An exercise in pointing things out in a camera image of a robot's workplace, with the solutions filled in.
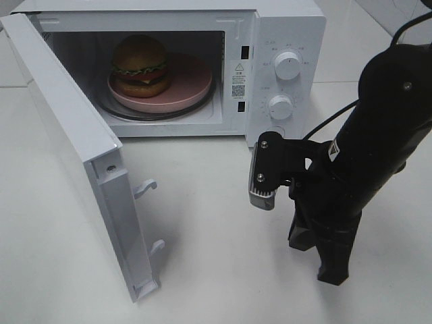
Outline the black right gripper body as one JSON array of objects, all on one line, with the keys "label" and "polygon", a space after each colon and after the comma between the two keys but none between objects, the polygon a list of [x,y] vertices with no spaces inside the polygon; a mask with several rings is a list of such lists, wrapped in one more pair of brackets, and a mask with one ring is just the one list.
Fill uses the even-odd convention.
[{"label": "black right gripper body", "polygon": [[328,150],[331,141],[296,140],[296,152],[310,158],[309,169],[292,176],[290,198],[295,202],[292,230],[316,233],[355,233],[365,205],[361,187],[337,174]]}]

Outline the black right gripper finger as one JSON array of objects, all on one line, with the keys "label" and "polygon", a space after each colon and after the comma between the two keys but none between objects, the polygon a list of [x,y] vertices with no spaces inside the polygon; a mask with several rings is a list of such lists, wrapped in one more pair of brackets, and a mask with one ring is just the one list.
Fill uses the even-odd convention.
[{"label": "black right gripper finger", "polygon": [[289,247],[307,251],[315,246],[315,239],[302,212],[296,209],[288,234]]},{"label": "black right gripper finger", "polygon": [[351,231],[321,232],[317,236],[317,250],[321,266],[317,279],[335,286],[342,284],[349,276],[349,260],[354,243]]}]

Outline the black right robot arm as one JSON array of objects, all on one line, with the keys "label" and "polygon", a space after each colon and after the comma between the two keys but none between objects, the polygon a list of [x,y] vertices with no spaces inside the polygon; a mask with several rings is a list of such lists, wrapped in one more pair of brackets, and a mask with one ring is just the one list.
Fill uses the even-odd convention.
[{"label": "black right robot arm", "polygon": [[354,110],[319,146],[310,176],[293,178],[290,188],[296,212],[289,245],[317,249],[319,281],[347,279],[363,208],[430,131],[431,47],[396,45],[372,58]]}]

